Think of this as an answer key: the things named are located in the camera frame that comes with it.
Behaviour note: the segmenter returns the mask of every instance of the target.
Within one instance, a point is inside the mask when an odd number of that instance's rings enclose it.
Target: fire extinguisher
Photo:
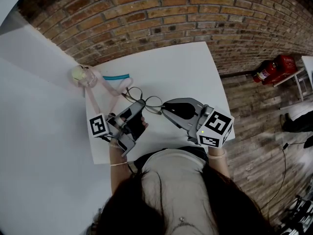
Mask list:
[[[270,60],[265,60],[256,72],[252,74],[254,82],[259,83],[266,79],[269,75],[274,74],[276,72],[276,68],[276,63]]]

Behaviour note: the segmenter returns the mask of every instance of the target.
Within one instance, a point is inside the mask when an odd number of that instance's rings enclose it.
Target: necklace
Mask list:
[[[182,226],[191,226],[192,228],[195,228],[199,233],[201,233],[202,235],[204,235],[204,233],[202,233],[195,225],[193,224],[190,224],[188,222],[185,222],[185,218],[184,217],[180,217],[179,218],[179,221],[180,221],[180,224],[176,225],[172,231],[172,233],[179,227],[182,227]]]

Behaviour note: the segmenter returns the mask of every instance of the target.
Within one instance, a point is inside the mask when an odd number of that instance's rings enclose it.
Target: brick wall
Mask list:
[[[206,41],[220,74],[313,55],[312,0],[20,0],[21,14],[82,64]]]

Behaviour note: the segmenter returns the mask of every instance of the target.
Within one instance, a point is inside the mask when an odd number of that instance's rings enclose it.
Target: woman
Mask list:
[[[142,124],[148,124],[142,118]],[[95,222],[97,235],[267,235],[260,209],[230,180],[225,152],[165,149],[135,161],[110,143],[112,197]]]

